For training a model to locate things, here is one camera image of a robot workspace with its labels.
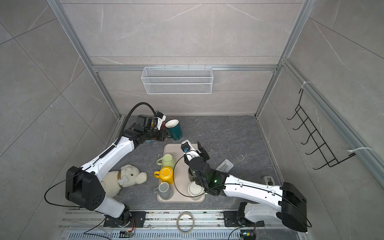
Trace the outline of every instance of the orange object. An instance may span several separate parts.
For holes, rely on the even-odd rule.
[[[160,171],[153,173],[156,178],[160,178],[162,182],[173,184],[173,170],[171,167],[163,167]]]

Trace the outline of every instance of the plush dog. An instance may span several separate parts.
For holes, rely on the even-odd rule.
[[[122,187],[142,184],[146,180],[145,172],[140,172],[137,167],[128,164],[123,166],[121,171],[108,172],[101,181],[101,185],[107,196],[115,197]]]

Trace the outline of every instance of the beige tray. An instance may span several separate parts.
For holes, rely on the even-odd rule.
[[[197,144],[192,144],[194,149],[197,149]],[[164,155],[170,154],[177,161],[184,155],[184,152],[181,150],[181,144],[167,144],[164,147]],[[184,162],[184,158],[180,159],[177,163],[176,168],[174,169],[175,182],[177,185],[177,189],[184,195],[191,196],[188,193],[188,185],[190,181],[188,179],[188,165]],[[159,202],[202,202],[205,199],[205,194],[200,196],[198,199],[193,199],[191,197],[185,197],[181,195],[175,188],[175,184],[171,184],[171,188],[173,189],[173,196],[164,200],[159,195],[157,195],[157,200]]]

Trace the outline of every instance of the black hook rack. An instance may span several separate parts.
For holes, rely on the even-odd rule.
[[[306,141],[305,143],[302,143],[302,142],[301,142],[301,144],[303,144],[303,145],[307,144],[308,141],[309,141],[309,139],[312,137],[313,141],[315,142],[315,144],[316,144],[316,146],[317,146],[317,148],[316,148],[315,150],[313,150],[311,153],[305,153],[305,154],[307,154],[307,155],[311,155],[311,154],[313,154],[314,152],[316,152],[317,150],[319,150],[320,153],[321,153],[321,155],[323,156],[324,160],[326,161],[326,164],[322,165],[322,166],[319,167],[319,168],[313,168],[313,169],[314,169],[314,170],[318,170],[318,169],[320,169],[320,168],[322,168],[322,167],[325,167],[326,165],[328,165],[329,167],[333,167],[333,166],[335,166],[335,165],[337,165],[337,164],[340,164],[340,163],[344,162],[344,161],[347,160],[348,158],[351,158],[351,157],[355,156],[356,154],[355,154],[355,153],[352,153],[352,154],[348,155],[347,158],[345,158],[345,159],[343,159],[343,160],[341,160],[341,161],[337,160],[337,158],[336,158],[335,155],[333,154],[332,150],[329,148],[328,144],[325,142],[323,136],[322,136],[322,135],[320,134],[320,132],[317,130],[317,128],[316,128],[316,126],[313,124],[312,120],[308,117],[307,113],[304,111],[304,109],[303,109],[303,108],[301,107],[301,105],[300,105],[301,97],[303,96],[303,89],[300,89],[299,94],[301,94],[301,95],[300,95],[300,99],[299,99],[299,104],[297,104],[297,106],[296,106],[296,108],[295,108],[295,114],[294,114],[291,118],[287,118],[287,119],[288,119],[288,120],[292,120],[296,115],[299,116],[300,120],[302,121],[302,124],[301,124],[298,128],[296,128],[296,129],[295,129],[295,128],[292,128],[292,129],[293,129],[293,130],[298,130],[299,128],[301,128],[302,125],[304,125],[305,128],[307,129],[307,131],[308,131],[308,133],[309,133],[310,135],[308,136],[307,141]],[[303,111],[303,113],[305,114],[305,119],[304,119],[304,120],[303,120],[303,118],[300,116],[300,114],[298,113],[300,109],[301,109],[301,110]],[[309,122],[313,125],[313,127],[314,127],[314,131],[312,131],[312,132],[308,129],[308,126],[307,126],[306,123],[305,123],[305,122],[308,122],[308,121],[309,121]],[[319,134],[319,136],[321,137],[321,139],[322,139],[322,141],[323,141],[323,143],[322,143],[321,145],[319,145],[319,143],[317,143],[316,140],[315,140],[315,138],[313,137],[313,134],[314,134],[315,132],[317,132],[317,133]],[[324,145],[328,148],[328,150],[329,150],[330,153],[332,154],[333,159],[330,160],[330,161],[327,161],[327,158],[324,156],[324,153],[323,153],[323,151],[321,150],[321,147],[323,147]]]

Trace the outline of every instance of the green mug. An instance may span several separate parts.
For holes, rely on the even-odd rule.
[[[183,131],[181,131],[181,126],[178,120],[173,119],[166,123],[166,128],[171,133],[171,138],[174,140],[179,140],[183,136]]]
[[[159,158],[156,163],[158,165],[161,165],[161,168],[163,167],[170,167],[170,168],[174,168],[175,164],[176,164],[176,161],[175,159],[172,157],[172,155],[170,154],[166,154],[164,155],[164,157],[162,158]]]

